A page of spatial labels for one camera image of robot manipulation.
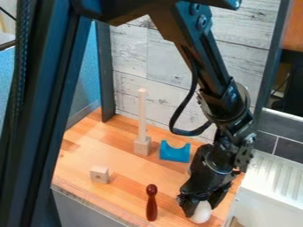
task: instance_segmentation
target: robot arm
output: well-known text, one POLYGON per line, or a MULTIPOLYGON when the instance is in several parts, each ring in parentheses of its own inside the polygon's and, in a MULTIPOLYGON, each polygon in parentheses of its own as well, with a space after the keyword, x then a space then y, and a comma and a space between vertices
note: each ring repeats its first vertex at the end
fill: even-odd
POLYGON ((249 95, 228 74, 211 31, 209 5, 236 10, 240 2, 105 1, 103 8, 106 14, 99 18, 117 26, 149 14, 162 36, 175 43, 192 72, 190 93, 173 115, 171 131, 183 136, 197 136, 211 123, 217 126, 214 144, 202 145, 197 150, 190 165, 190 179, 180 189, 178 201, 187 217, 194 215, 200 201, 207 200, 212 209, 220 204, 232 180, 246 170, 253 157, 256 136, 249 110, 249 95), (193 131, 175 129, 175 122, 193 96, 197 84, 200 87, 198 104, 208 122, 193 131))

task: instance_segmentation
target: wooden block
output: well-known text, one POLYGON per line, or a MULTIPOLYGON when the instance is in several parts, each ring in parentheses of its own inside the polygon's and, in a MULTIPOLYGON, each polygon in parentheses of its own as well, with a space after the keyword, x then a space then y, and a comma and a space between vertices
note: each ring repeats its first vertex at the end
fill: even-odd
POLYGON ((90 178, 93 182, 108 184, 109 172, 108 167, 93 167, 90 169, 90 178))
POLYGON ((148 156, 152 148, 152 139, 147 137, 144 142, 141 142, 140 139, 134 141, 134 153, 140 154, 143 156, 148 156))

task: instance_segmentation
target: black cable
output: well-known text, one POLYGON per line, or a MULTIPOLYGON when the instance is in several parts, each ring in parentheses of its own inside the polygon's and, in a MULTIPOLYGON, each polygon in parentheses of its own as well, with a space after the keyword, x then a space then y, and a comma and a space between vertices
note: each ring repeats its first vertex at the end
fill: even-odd
POLYGON ((280 86, 270 94, 270 96, 275 95, 276 92, 279 91, 285 85, 286 82, 288 82, 289 78, 290 76, 288 75, 287 78, 280 84, 280 86))
MULTIPOLYGON (((17 3, 17 23, 16 23, 16 48, 15 48, 15 63, 12 77, 12 85, 10 90, 9 102, 5 115, 5 130, 8 130, 8 137, 5 151, 4 168, 1 171, 0 185, 4 185, 10 177, 10 165, 12 163, 13 147, 17 144, 17 133, 19 128, 19 117, 22 111, 25 84, 27 77, 27 45, 28 45, 28 30, 29 30, 29 11, 30 1, 19 0, 17 3)), ((0 188, 0 200, 2 199, 3 188, 0 188)))
POLYGON ((12 16, 8 11, 6 11, 3 7, 0 6, 0 11, 4 12, 7 16, 12 18, 13 20, 17 20, 14 16, 12 16))
POLYGON ((184 101, 176 108, 172 118, 169 121, 169 129, 172 133, 176 135, 181 135, 181 136, 186 136, 186 137, 194 137, 202 134, 209 126, 211 126, 211 122, 207 121, 202 125, 201 127, 188 131, 188 130, 183 130, 183 129, 177 129, 175 128, 175 123, 180 117, 181 113, 183 112, 184 108, 188 105, 190 102, 192 96, 194 95, 197 84, 198 84, 198 76, 199 76, 199 71, 198 71, 198 64, 195 61, 194 57, 191 55, 187 49, 184 49, 184 52, 187 54, 187 56, 190 59, 190 64, 191 64, 191 69, 192 69, 192 74, 191 74, 191 86, 190 86, 190 91, 185 97, 184 101))

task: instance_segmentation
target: white ball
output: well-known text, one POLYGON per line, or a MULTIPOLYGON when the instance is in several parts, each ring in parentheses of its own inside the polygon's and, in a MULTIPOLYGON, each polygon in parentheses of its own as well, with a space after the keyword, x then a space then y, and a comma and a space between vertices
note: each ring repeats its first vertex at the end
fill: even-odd
POLYGON ((205 223, 212 215, 212 207, 208 201, 200 201, 190 220, 194 223, 205 223))

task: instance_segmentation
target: wood plank wall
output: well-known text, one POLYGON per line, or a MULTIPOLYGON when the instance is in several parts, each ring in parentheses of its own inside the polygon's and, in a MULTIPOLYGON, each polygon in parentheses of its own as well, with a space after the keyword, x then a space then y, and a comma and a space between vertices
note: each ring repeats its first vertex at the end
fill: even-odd
MULTIPOLYGON (((237 12, 212 8, 213 32, 229 70, 251 94, 253 111, 280 0, 243 0, 237 12)), ((167 129, 190 87, 190 70, 173 43, 163 40, 148 16, 111 27, 117 112, 137 117, 137 90, 148 90, 148 122, 167 129)), ((194 129, 206 120, 195 98, 177 126, 194 129)), ((213 125, 197 139, 210 142, 213 125)))

